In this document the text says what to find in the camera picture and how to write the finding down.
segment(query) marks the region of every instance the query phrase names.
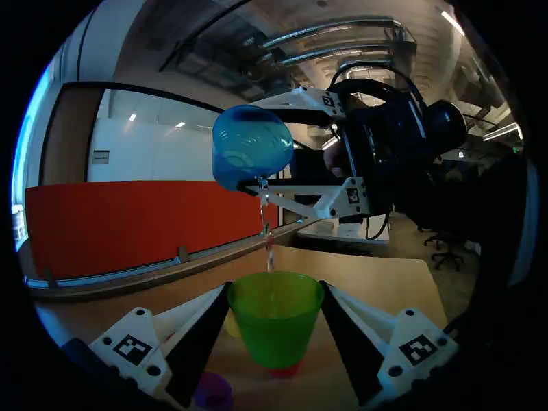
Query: exposed ceiling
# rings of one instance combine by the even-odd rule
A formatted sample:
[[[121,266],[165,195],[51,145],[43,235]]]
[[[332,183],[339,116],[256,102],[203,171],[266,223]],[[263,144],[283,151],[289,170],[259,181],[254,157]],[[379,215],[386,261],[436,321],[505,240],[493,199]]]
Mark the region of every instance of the exposed ceiling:
[[[449,99],[464,113],[494,123],[510,115],[466,38],[441,16],[442,11],[452,14],[442,0],[277,0],[275,5],[271,0],[251,0],[188,42],[197,29],[234,4],[235,0],[149,0],[124,45],[119,77],[138,60],[148,61],[149,70],[158,72],[174,48],[183,45],[158,75],[180,75],[187,83],[196,79],[214,87],[218,98],[199,92],[203,98],[189,97],[223,107],[221,90],[242,102],[254,101],[299,84],[325,88],[349,60],[386,61],[409,74],[427,103]],[[379,17],[384,19],[381,23],[371,22]],[[333,21],[340,24],[329,26]],[[268,43],[326,23],[316,35]],[[385,70],[354,70],[347,77],[400,86],[399,79]],[[476,136],[491,128],[483,122],[469,124],[469,132]],[[328,138],[316,134],[318,145]]]

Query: green cup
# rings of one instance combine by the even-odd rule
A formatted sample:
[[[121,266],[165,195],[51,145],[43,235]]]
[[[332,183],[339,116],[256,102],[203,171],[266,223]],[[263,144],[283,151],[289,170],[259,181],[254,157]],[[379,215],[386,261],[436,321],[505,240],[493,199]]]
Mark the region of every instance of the green cup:
[[[304,357],[323,289],[302,274],[256,273],[232,283],[228,302],[253,360],[285,369]]]

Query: blue plastic cup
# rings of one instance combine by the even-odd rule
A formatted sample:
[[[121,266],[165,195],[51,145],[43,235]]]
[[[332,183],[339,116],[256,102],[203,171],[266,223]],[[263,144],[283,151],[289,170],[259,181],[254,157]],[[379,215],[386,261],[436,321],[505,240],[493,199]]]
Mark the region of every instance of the blue plastic cup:
[[[278,173],[292,157],[289,129],[264,108],[237,105],[213,125],[213,176],[228,190],[237,190],[238,182]]]

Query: black office chair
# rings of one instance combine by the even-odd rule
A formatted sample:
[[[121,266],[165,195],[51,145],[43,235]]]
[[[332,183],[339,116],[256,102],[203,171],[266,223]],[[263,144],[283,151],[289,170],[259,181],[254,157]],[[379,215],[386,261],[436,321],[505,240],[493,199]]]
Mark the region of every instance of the black office chair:
[[[432,261],[436,261],[437,258],[440,258],[439,261],[437,261],[434,268],[438,270],[441,267],[441,264],[444,262],[452,262],[455,266],[455,269],[457,271],[460,271],[460,263],[464,264],[464,258],[462,256],[459,256],[458,254],[453,252],[453,248],[457,245],[464,244],[466,239],[461,238],[459,236],[456,236],[454,234],[448,233],[448,232],[439,232],[437,236],[432,236],[428,238],[424,245],[428,243],[428,241],[436,241],[436,250],[441,249],[440,247],[440,241],[447,244],[447,251],[444,253],[433,253],[431,256]]]
[[[436,242],[436,244],[435,244],[436,250],[441,250],[441,246],[440,246],[440,234],[436,234],[435,236],[430,236],[430,237],[428,237],[426,240],[424,240],[424,245],[428,245],[428,243],[431,242],[431,241],[435,241],[435,242]]]

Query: red partition panel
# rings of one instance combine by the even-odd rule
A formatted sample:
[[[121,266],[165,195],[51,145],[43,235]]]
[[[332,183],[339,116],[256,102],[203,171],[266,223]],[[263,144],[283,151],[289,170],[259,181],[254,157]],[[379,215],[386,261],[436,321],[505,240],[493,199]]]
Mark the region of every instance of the red partition panel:
[[[27,227],[36,270],[55,278],[128,269],[252,236],[258,198],[216,182],[138,181],[28,188]],[[277,227],[277,207],[266,212]]]

